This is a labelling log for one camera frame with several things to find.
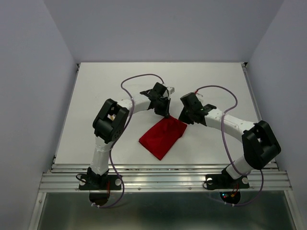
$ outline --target metal frame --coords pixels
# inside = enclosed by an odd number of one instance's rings
[[[206,174],[220,173],[226,165],[118,165],[118,172],[123,176],[125,191],[127,192],[210,192],[202,187]],[[77,173],[86,172],[87,165],[75,165],[76,169],[61,169],[61,172],[43,174],[39,192],[71,193],[88,191],[78,190]],[[115,174],[111,165],[109,174]],[[291,190],[290,181],[286,172],[280,172],[275,163],[269,164],[264,170],[267,182],[263,190]],[[260,172],[252,172],[249,176],[251,188],[259,190],[261,185]]]
[[[245,64],[242,63],[248,89],[254,104],[258,120],[261,120],[259,111]],[[53,164],[48,173],[43,174],[38,190],[35,207],[32,213],[29,230],[38,228],[47,193],[88,193],[78,189],[77,173],[85,173],[88,165],[85,164]],[[111,165],[110,174],[115,174]],[[212,165],[116,165],[118,172],[123,176],[126,192],[210,192],[202,187],[205,175],[220,173],[225,164]],[[284,191],[295,228],[304,229],[299,209],[292,191],[287,172],[281,172],[275,162],[268,164],[264,169],[264,191]],[[252,172],[249,176],[251,188],[247,191],[258,191],[261,184],[259,172]]]
[[[39,220],[43,211],[46,193],[38,193],[35,201],[33,213],[31,216],[29,230],[36,230],[38,228]]]
[[[63,122],[63,126],[62,126],[62,130],[61,130],[61,134],[59,136],[59,140],[58,140],[58,144],[57,144],[57,148],[56,148],[56,151],[55,151],[55,154],[54,154],[54,157],[53,157],[53,163],[56,162],[56,157],[57,157],[57,153],[58,153],[58,150],[59,150],[59,143],[61,141],[61,137],[63,135],[63,131],[64,131],[64,124],[66,122],[66,119],[67,119],[67,115],[68,115],[68,110],[69,110],[69,106],[71,104],[71,100],[72,100],[72,95],[73,95],[73,91],[75,89],[75,86],[76,86],[76,82],[77,82],[77,78],[78,78],[78,74],[79,74],[79,69],[80,69],[80,64],[77,63],[77,72],[76,72],[76,77],[75,77],[75,80],[74,80],[74,83],[73,83],[73,87],[72,87],[72,91],[71,91],[71,95],[70,95],[70,99],[69,99],[69,104],[67,106],[67,110],[65,111],[65,118],[64,118],[64,122]]]

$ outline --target red cloth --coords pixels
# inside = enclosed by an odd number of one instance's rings
[[[151,127],[140,138],[139,142],[156,158],[161,160],[178,138],[183,135],[186,128],[187,124],[172,116],[163,118]]]

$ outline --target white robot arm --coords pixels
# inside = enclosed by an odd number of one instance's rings
[[[187,124],[196,122],[222,131],[224,116],[224,132],[243,144],[242,157],[223,169],[221,174],[206,175],[206,178],[212,179],[207,184],[207,189],[228,189],[237,183],[240,183],[240,188],[249,188],[248,184],[241,184],[242,177],[253,169],[261,170],[281,152],[280,145],[267,122],[253,123],[224,115],[214,105],[203,106],[194,92],[180,99],[184,105],[179,116],[180,121]]]
[[[158,115],[169,117],[170,95],[175,91],[173,87],[166,87],[156,83],[150,90],[142,91],[132,99],[121,101],[106,100],[93,122],[95,150],[93,161],[87,169],[87,174],[80,178],[80,190],[99,190],[105,187],[108,173],[109,152],[114,143],[124,131],[128,116],[133,113],[154,109]]]

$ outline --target screw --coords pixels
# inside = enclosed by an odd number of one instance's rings
[[[242,178],[242,183],[243,183],[243,184],[248,184],[248,178],[243,177],[243,178]]]
[[[80,182],[79,182],[79,185],[83,186],[83,185],[85,185],[85,182],[80,181]]]
[[[121,185],[121,180],[120,180],[120,179],[116,179],[116,180],[115,180],[115,185],[116,185],[116,186]]]

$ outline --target purple cable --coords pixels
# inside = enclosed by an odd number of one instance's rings
[[[249,175],[249,173],[243,174],[243,173],[239,172],[239,170],[236,168],[236,166],[235,166],[235,164],[234,164],[234,162],[233,162],[233,160],[232,160],[232,158],[231,158],[231,155],[230,155],[230,152],[229,152],[227,143],[226,143],[226,139],[225,139],[225,125],[224,125],[225,115],[226,115],[226,113],[229,112],[230,110],[236,108],[236,106],[238,105],[238,99],[237,99],[237,97],[235,96],[235,94],[234,94],[233,92],[231,92],[229,89],[227,89],[227,88],[225,88],[225,87],[223,87],[223,86],[219,86],[219,85],[206,85],[206,86],[202,86],[202,87],[198,88],[198,89],[196,90],[196,92],[198,92],[198,90],[201,90],[201,89],[204,89],[204,88],[209,88],[209,87],[215,87],[215,88],[220,88],[220,89],[226,90],[227,92],[229,92],[229,93],[234,97],[234,99],[235,99],[235,101],[236,101],[236,103],[235,103],[234,106],[232,106],[232,107],[230,107],[230,108],[228,108],[228,109],[226,109],[226,110],[224,111],[224,115],[222,116],[222,119],[221,119],[221,133],[222,133],[223,144],[224,144],[224,147],[225,147],[225,150],[226,150],[228,159],[229,159],[229,161],[230,161],[230,164],[233,166],[234,170],[235,170],[238,174],[240,174],[240,175],[242,175],[242,176],[247,176],[247,175]],[[263,184],[264,184],[264,176],[263,176],[262,170],[260,170],[260,173],[261,173],[261,186],[260,186],[260,190],[259,190],[259,192],[257,193],[257,195],[256,195],[253,199],[251,199],[250,201],[248,201],[248,202],[245,202],[245,203],[242,203],[242,204],[237,204],[237,205],[234,205],[234,206],[244,206],[244,205],[248,205],[248,204],[250,204],[251,202],[253,202],[255,199],[258,198],[258,196],[260,195],[260,193],[261,193],[261,191],[262,191],[262,189],[263,189]]]
[[[131,108],[131,111],[130,111],[130,116],[129,116],[129,118],[128,118],[128,121],[127,121],[127,123],[125,124],[124,130],[123,130],[123,132],[122,132],[121,134],[124,133],[124,131],[126,130],[127,126],[129,125],[129,123],[130,123],[130,121],[131,121],[131,118],[132,118],[132,115],[133,115],[133,111],[134,111],[134,100],[132,99],[132,95],[131,95],[131,93],[130,93],[125,87],[123,87],[123,84],[124,84],[126,81],[128,81],[128,80],[131,80],[131,79],[134,79],[134,78],[138,78],[138,77],[143,77],[143,76],[155,76],[155,77],[158,77],[158,78],[162,81],[162,83],[164,83],[163,79],[162,79],[160,76],[158,76],[158,75],[156,75],[156,74],[153,74],[153,73],[146,73],[146,74],[136,75],[136,76],[127,78],[127,79],[125,79],[125,80],[122,81],[122,83],[120,84],[120,87],[121,87],[121,88],[128,94],[128,96],[131,98],[131,101],[132,101],[132,108]],[[121,181],[121,184],[122,184],[122,186],[123,186],[123,190],[122,190],[122,193],[121,193],[120,197],[119,197],[113,204],[111,204],[111,205],[108,205],[108,206],[98,206],[98,205],[92,203],[93,206],[98,207],[98,208],[108,208],[108,207],[114,206],[115,204],[117,204],[117,203],[122,199],[122,197],[124,196],[124,193],[125,193],[124,181],[123,181],[123,179],[121,178],[120,174],[118,173],[117,169],[115,168],[115,165],[114,165],[113,160],[112,160],[112,149],[113,149],[113,146],[115,145],[116,142],[117,142],[117,141],[115,141],[115,142],[112,144],[112,146],[111,146],[111,149],[110,149],[110,152],[109,152],[109,157],[110,157],[110,162],[111,162],[111,165],[112,165],[112,167],[113,167],[113,170],[114,170],[114,172],[116,173],[117,177],[118,177],[118,178],[120,179],[120,181]]]

